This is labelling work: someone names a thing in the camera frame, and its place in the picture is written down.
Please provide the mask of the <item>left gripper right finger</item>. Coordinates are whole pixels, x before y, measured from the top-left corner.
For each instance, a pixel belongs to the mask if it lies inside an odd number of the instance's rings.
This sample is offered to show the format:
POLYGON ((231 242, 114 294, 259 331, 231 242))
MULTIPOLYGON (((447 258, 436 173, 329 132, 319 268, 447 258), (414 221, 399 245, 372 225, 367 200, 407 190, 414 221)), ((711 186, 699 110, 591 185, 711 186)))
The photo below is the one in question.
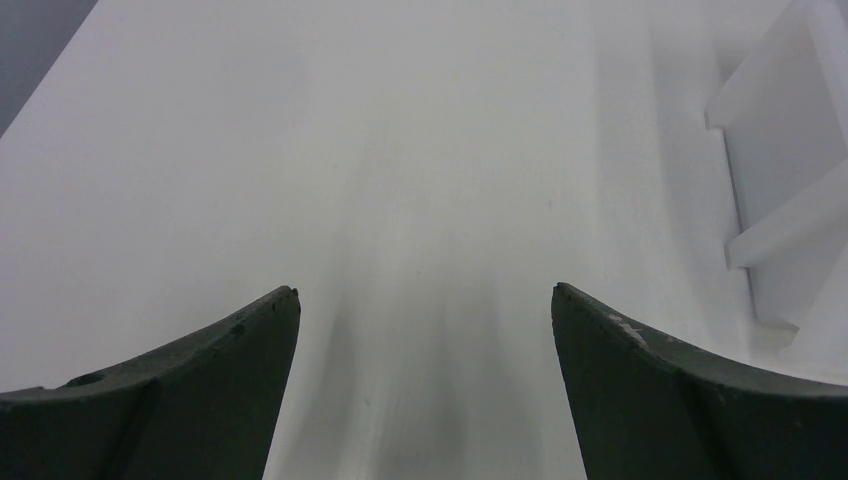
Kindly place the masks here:
POLYGON ((567 283, 552 330, 590 479, 843 479, 847 390, 703 350, 567 283))

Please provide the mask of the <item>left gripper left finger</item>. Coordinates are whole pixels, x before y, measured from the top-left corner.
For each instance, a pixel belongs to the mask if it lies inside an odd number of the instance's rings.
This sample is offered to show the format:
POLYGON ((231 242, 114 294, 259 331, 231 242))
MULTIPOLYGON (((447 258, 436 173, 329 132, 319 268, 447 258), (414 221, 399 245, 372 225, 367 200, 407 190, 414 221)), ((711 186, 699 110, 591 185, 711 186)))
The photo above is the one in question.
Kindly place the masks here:
POLYGON ((5 479, 259 479, 300 326, 280 287, 130 360, 1 396, 5 479))

